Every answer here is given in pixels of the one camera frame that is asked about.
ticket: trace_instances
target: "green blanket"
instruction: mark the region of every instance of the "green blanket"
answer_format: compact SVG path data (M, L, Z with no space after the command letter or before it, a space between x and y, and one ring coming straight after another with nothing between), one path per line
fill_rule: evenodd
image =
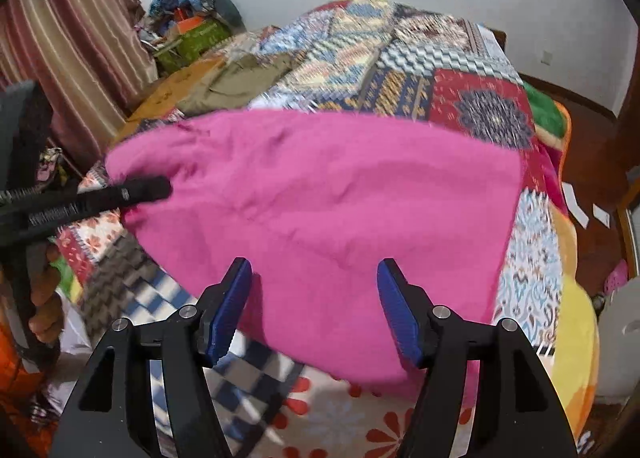
M527 82L524 83L524 88L527 91L527 99L529 99L529 105L531 106L533 122L545 128L546 131L558 137L558 139L564 138L566 124L561 112L556 108L554 100L540 92L540 90L536 90Z

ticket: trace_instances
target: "baseboard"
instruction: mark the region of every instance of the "baseboard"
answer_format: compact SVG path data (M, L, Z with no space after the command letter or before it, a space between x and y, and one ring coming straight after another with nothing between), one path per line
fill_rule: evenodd
M573 101L574 103L580 104L590 110L593 110L594 112L602 115L603 117L606 117L612 122L616 121L616 115L611 110L609 110L606 106L598 104L587 97L572 92L571 90L568 90L566 88L562 88L557 84L543 81L542 79L538 79L537 77L528 76L527 74L520 74L520 77L522 77L522 80L528 82L530 85L540 90L540 92L552 93L560 97L564 97Z

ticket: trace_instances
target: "pink towel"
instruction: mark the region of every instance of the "pink towel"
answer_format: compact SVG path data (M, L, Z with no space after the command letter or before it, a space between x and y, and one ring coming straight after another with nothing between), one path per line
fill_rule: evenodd
M540 166L542 167L542 176L545 179L546 193L548 194L554 206L558 207L560 212L565 216L569 216L569 210L564 201L564 195L560 190L560 161L562 159L562 151L551 148L544 143L538 142L540 151Z
M405 396L421 376L396 351L378 262L395 258L435 304L489 323L522 185L517 151L350 113L217 112L134 137L106 167L114 180L171 179L168 200L129 210L124 225L188 292L248 258L242 330Z

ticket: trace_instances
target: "bed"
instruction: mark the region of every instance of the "bed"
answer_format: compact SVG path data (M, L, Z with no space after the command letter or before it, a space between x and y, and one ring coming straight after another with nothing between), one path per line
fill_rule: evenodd
M121 137L183 120L175 106L210 70L247 55L268 65L283 54L292 70L256 91L248 108L396 115L520 151L526 170L493 321L513 317L521 325L577 438L593 402L598 336L590 300L575 282L575 230L559 191L571 135L566 109L556 104L562 134L534 122L522 80L483 26L382 0L345 0L285 28L231 38L163 82ZM107 182L98 163L82 186ZM194 301L122 228L118 212L65 229L58 244L76 273L73 299L94 342L116 317L148 323ZM171 454L161 366L150 367L156 423ZM207 371L207 384L237 456L393 456L412 412L408 400L366 391L240 332ZM460 413L452 456L465 453L473 414Z

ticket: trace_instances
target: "finger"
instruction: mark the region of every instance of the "finger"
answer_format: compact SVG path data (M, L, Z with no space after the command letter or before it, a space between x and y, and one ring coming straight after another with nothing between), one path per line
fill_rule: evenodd
M54 294L29 320L29 328L38 335L49 329L59 319L64 319L62 300L58 294Z
M44 330L44 332L36 334L38 341L49 344L55 341L59 336L62 329L65 327L65 321L63 319L58 319L53 323L49 328Z
M51 244L47 247L47 261L53 263L60 257L60 249L56 244Z
M60 283L60 271L55 267L47 268L31 283L31 302L37 307L44 305L56 291Z

